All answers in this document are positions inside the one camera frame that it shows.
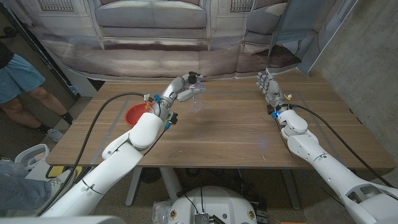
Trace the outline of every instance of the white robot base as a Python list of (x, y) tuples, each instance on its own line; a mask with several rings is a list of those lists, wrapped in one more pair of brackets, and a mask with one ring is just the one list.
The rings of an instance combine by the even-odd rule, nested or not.
[(186, 195), (182, 195), (166, 210), (154, 209), (154, 217), (159, 217), (158, 220), (153, 220), (154, 223), (257, 224), (256, 214), (251, 204), (241, 195), (230, 189), (206, 186), (193, 189), (186, 193)]

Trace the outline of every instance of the person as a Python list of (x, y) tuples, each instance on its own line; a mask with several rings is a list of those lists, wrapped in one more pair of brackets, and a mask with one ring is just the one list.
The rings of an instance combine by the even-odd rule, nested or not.
[(42, 87), (44, 81), (45, 78), (28, 61), (0, 42), (0, 108), (15, 122), (42, 131), (53, 141), (59, 142), (63, 134), (33, 117), (17, 97), (22, 92), (28, 93), (72, 125), (74, 120), (67, 109)]
[[(6, 216), (7, 210), (35, 210), (39, 212), (60, 190), (69, 173), (70, 170), (66, 170), (49, 181), (0, 174), (0, 217)], [(64, 189), (70, 188), (75, 177), (76, 171), (74, 171)]]

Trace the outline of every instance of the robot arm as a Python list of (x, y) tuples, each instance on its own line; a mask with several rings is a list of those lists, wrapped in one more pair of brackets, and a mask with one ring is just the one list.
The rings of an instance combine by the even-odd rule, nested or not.
[(356, 223), (390, 223), (398, 220), (398, 190), (363, 180), (324, 150), (317, 137), (308, 130), (307, 122), (289, 110), (279, 85), (269, 73), (259, 73), (257, 85), (284, 127), (281, 135), (289, 150), (307, 161), (335, 191)]
[(178, 98), (178, 101), (186, 101), (206, 91), (183, 91), (184, 85), (193, 76), (195, 80), (201, 77), (197, 73), (190, 73), (175, 78), (154, 104), (154, 113), (144, 113), (131, 130), (111, 142), (102, 153), (104, 161), (55, 202), (42, 217), (89, 215), (103, 195), (143, 158), (139, 151), (155, 142), (164, 127), (164, 121), (167, 121), (165, 130), (177, 122), (177, 113), (169, 110), (173, 101)]
[(195, 72), (189, 72), (182, 77), (175, 78), (165, 91), (160, 95), (158, 103), (154, 103), (153, 109), (162, 120), (170, 121), (172, 114), (169, 113), (169, 108), (173, 105), (174, 100), (184, 102), (189, 100), (196, 94), (206, 92), (206, 88), (200, 90), (186, 90), (188, 83), (196, 83), (198, 78), (203, 78), (203, 75)]

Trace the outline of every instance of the table leg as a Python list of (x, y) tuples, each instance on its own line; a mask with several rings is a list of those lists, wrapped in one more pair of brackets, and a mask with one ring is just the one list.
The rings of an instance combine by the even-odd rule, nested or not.
[(164, 185), (166, 185), (170, 200), (172, 203), (174, 203), (178, 199), (177, 193), (182, 191), (182, 187), (178, 181), (177, 175), (175, 174), (173, 168), (161, 167), (159, 169), (160, 173), (162, 173)]
[(130, 183), (129, 192), (127, 193), (127, 198), (126, 198), (127, 206), (132, 205), (134, 197), (136, 196), (136, 192), (138, 189), (139, 177), (141, 176), (141, 171), (142, 171), (142, 167), (135, 167), (132, 170), (131, 183)]
[(300, 210), (301, 205), (300, 205), (300, 199), (299, 199), (299, 194), (297, 193), (297, 188), (296, 184), (293, 179), (293, 173), (291, 170), (288, 169), (282, 169), (282, 177), (284, 179), (287, 193), (290, 198), (290, 202), (292, 203), (292, 207), (294, 210)]

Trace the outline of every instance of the black cable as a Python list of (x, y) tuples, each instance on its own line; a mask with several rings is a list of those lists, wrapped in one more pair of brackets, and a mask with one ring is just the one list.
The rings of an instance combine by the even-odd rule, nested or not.
[(185, 197), (192, 203), (192, 205), (195, 207), (195, 210), (197, 211), (197, 214), (199, 214), (197, 207), (195, 206), (195, 204), (188, 198), (188, 196), (186, 195), (186, 193), (184, 193)]
[(354, 152), (354, 150), (343, 140), (343, 138), (340, 137), (340, 135), (337, 134), (337, 132), (319, 115), (317, 115), (315, 112), (313, 112), (310, 109), (307, 109), (303, 106), (300, 105), (292, 105), (290, 106), (291, 108), (293, 107), (298, 107), (300, 109), (306, 110), (312, 115), (316, 116), (318, 119), (320, 119), (329, 129), (330, 131), (335, 134), (335, 136), (347, 147), (347, 149), (359, 160), (361, 163), (368, 168), (370, 172), (372, 172), (378, 179), (380, 179), (383, 183), (385, 183), (388, 187), (394, 187), (392, 184), (390, 184), (386, 179), (384, 179), (380, 174), (378, 174), (371, 166), (369, 166), (357, 153)]
[(328, 194), (333, 200), (335, 200), (337, 203), (339, 203), (341, 206), (345, 207), (339, 200), (337, 200), (336, 198), (334, 198), (334, 196), (332, 196), (331, 193), (327, 192), (321, 185), (318, 184), (318, 182), (304, 169), (303, 166), (301, 166), (301, 164), (299, 163), (299, 161), (296, 159), (296, 157), (294, 157), (293, 153), (290, 151), (288, 145), (286, 144), (285, 140), (282, 137), (282, 134), (280, 133), (280, 126), (277, 120), (275, 120), (276, 125), (278, 126), (278, 131), (279, 131), (279, 136), (282, 139), (282, 142), (284, 142), (286, 149), (288, 150), (288, 152), (290, 153), (290, 155), (293, 157), (294, 161), (296, 161), (296, 163), (301, 167), (301, 169), (305, 172), (305, 174), (307, 174), (311, 180), (314, 181), (314, 183), (321, 188), (324, 193)]
[(108, 103), (110, 103), (111, 101), (113, 101), (114, 99), (119, 98), (119, 97), (121, 97), (121, 96), (127, 96), (127, 95), (137, 95), (137, 96), (144, 97), (144, 94), (142, 94), (142, 93), (129, 92), (129, 93), (121, 93), (121, 94), (118, 94), (118, 95), (116, 95), (116, 96), (111, 97), (111, 98), (108, 99), (107, 101), (105, 101), (105, 103), (101, 106), (101, 108), (98, 110), (97, 114), (95, 115), (95, 117), (94, 117), (94, 119), (93, 119), (93, 122), (91, 122), (90, 128), (88, 129), (88, 132), (87, 132), (87, 134), (86, 134), (85, 141), (84, 141), (83, 145), (81, 146), (80, 153), (79, 153), (78, 157), (76, 158), (75, 164), (74, 164), (73, 167), (72, 167), (72, 172), (69, 173), (68, 177), (66, 178), (66, 180), (64, 181), (64, 183), (61, 185), (61, 187), (60, 187), (60, 189), (57, 191), (57, 193), (51, 198), (51, 200), (46, 204), (46, 206), (45, 206), (43, 209), (41, 209), (41, 211), (36, 215), (37, 217), (41, 216), (41, 215), (49, 208), (49, 206), (51, 206), (51, 204), (53, 204), (53, 202), (55, 201), (55, 199), (60, 195), (60, 193), (61, 193), (61, 191), (63, 190), (63, 188), (66, 186), (66, 183), (69, 182), (70, 178), (71, 178), (72, 175), (73, 175), (73, 171), (76, 169), (76, 167), (77, 167), (77, 165), (78, 165), (78, 163), (79, 163), (79, 161), (80, 161), (80, 159), (81, 159), (81, 155), (83, 155), (83, 152), (84, 152), (85, 147), (86, 147), (86, 145), (87, 145), (88, 138), (90, 137), (90, 134), (91, 134), (91, 132), (92, 132), (92, 130), (93, 130), (93, 128), (94, 128), (94, 125), (95, 125), (95, 123), (96, 123), (98, 117), (100, 116), (101, 112), (104, 110), (105, 106), (106, 106)]
[(158, 115), (158, 117), (160, 117), (160, 112), (162, 111), (161, 108), (160, 108), (160, 101), (158, 101), (157, 104), (159, 105), (159, 115)]
[(201, 191), (201, 186), (200, 186), (200, 199), (201, 199), (201, 212), (205, 212), (205, 209), (203, 208), (203, 194)]
[(144, 156), (155, 146), (155, 144), (157, 143), (157, 141), (160, 139), (160, 137), (162, 137), (162, 135), (166, 132), (166, 129), (163, 130), (162, 134), (160, 134), (160, 136), (156, 139), (155, 143), (150, 147), (150, 149), (148, 149), (148, 151), (146, 151), (144, 153)]

